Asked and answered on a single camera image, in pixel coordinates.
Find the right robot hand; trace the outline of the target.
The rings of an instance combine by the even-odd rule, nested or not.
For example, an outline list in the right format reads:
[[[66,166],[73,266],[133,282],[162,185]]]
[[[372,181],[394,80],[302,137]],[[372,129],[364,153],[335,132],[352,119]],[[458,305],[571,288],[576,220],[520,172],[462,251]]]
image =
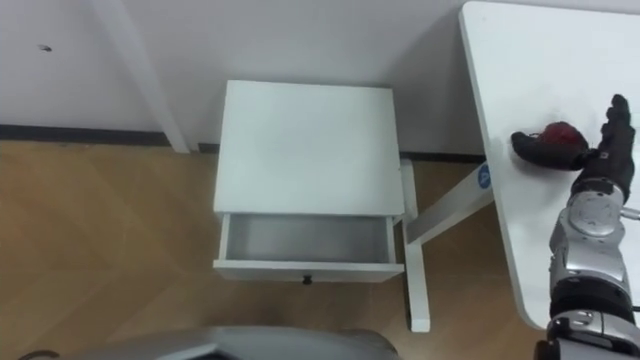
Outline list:
[[[596,147],[590,146],[583,134],[565,121],[550,123],[539,133],[514,132],[510,136],[511,146],[520,159],[538,167],[577,171],[579,176],[572,185],[572,194],[594,183],[605,192],[618,188],[623,199],[628,200],[635,173],[632,152],[636,131],[631,126],[629,103],[623,95],[612,97],[606,118]]]

